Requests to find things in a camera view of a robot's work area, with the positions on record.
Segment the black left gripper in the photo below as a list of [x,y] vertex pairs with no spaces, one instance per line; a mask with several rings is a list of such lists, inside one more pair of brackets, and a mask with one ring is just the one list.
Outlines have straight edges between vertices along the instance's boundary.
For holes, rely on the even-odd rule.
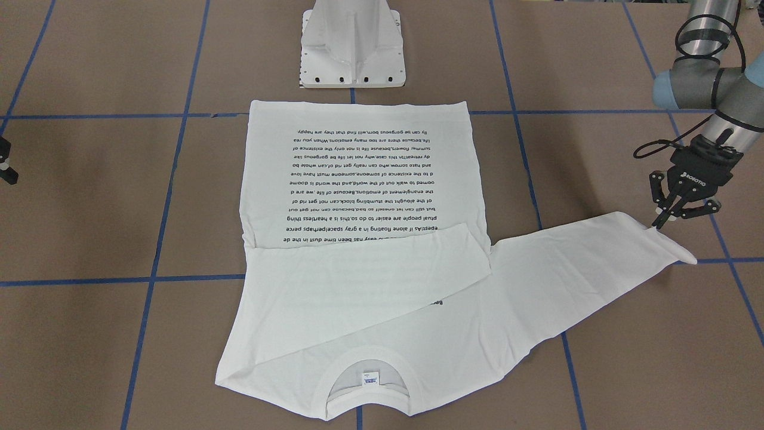
[[[657,218],[652,226],[658,231],[669,221],[691,219],[717,213],[721,203],[712,198],[717,189],[732,179],[731,170],[743,153],[728,145],[719,145],[700,134],[674,150],[668,171],[653,171],[649,183]],[[685,204],[707,199],[705,204],[685,208]]]

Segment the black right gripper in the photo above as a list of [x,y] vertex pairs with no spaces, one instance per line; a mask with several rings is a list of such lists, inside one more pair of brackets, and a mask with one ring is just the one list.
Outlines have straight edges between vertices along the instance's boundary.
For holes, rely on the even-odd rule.
[[3,138],[1,136],[1,169],[0,169],[0,177],[5,182],[9,183],[9,185],[15,185],[17,183],[17,179],[19,179],[19,174],[10,167],[10,164],[8,162],[8,159],[10,157],[11,147],[12,144],[7,139]]

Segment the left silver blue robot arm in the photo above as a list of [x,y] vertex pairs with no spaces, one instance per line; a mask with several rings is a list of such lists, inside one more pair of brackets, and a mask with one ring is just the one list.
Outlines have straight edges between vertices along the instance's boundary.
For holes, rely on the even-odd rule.
[[763,131],[762,57],[740,67],[723,67],[723,51],[737,37],[734,1],[692,1],[688,19],[677,31],[673,66],[653,82],[653,103],[666,109],[712,109],[688,145],[672,146],[668,171],[652,172],[655,228],[674,219],[701,217],[720,210],[717,189],[732,179],[732,169]]

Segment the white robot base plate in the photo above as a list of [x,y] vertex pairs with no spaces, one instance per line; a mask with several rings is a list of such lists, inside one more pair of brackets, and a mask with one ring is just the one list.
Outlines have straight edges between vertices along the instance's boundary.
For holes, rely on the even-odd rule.
[[302,17],[300,86],[403,87],[401,17],[386,1],[317,1]]

